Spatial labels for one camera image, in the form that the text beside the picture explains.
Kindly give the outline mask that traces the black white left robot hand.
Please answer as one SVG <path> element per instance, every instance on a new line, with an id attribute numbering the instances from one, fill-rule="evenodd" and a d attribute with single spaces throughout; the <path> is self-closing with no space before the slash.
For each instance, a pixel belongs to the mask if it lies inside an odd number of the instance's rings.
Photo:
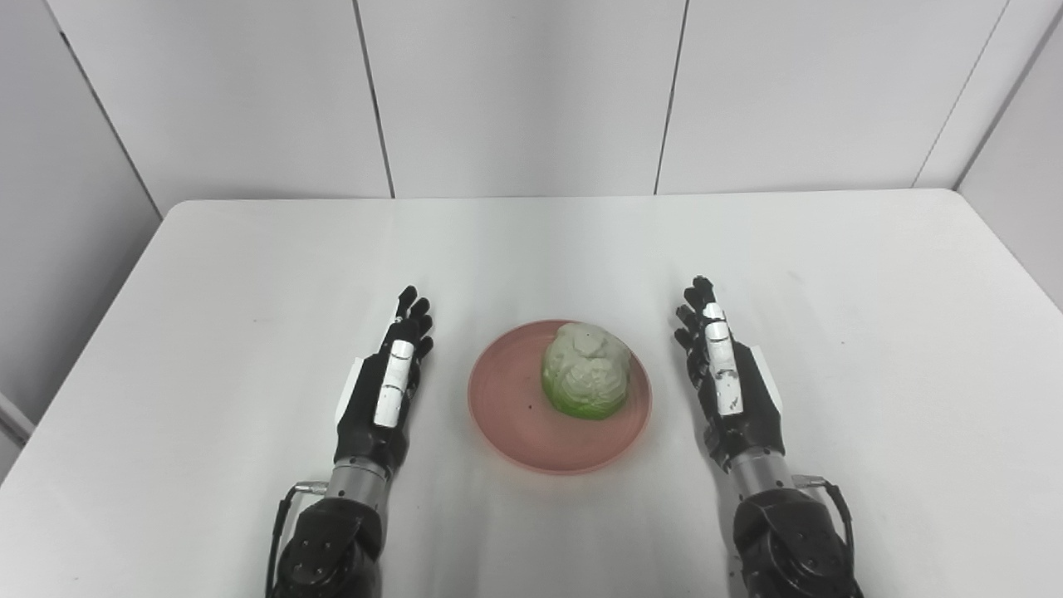
<path id="1" fill-rule="evenodd" d="M 409 418 L 422 380 L 426 356 L 434 348 L 429 298 L 406 287 L 379 349 L 362 357 L 353 378 L 341 417 L 336 424 L 334 461 L 372 464 L 387 479 L 396 474 L 409 452 Z"/>

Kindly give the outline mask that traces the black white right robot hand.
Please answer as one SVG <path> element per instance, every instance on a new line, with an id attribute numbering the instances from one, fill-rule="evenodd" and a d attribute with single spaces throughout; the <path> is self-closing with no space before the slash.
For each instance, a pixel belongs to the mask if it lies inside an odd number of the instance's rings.
<path id="1" fill-rule="evenodd" d="M 713 284 L 695 277 L 684 289 L 675 340 L 686 355 L 707 427 L 703 443 L 720 469 L 729 472 L 741 454 L 784 454 L 781 412 L 758 362 L 759 353 L 733 338 Z"/>

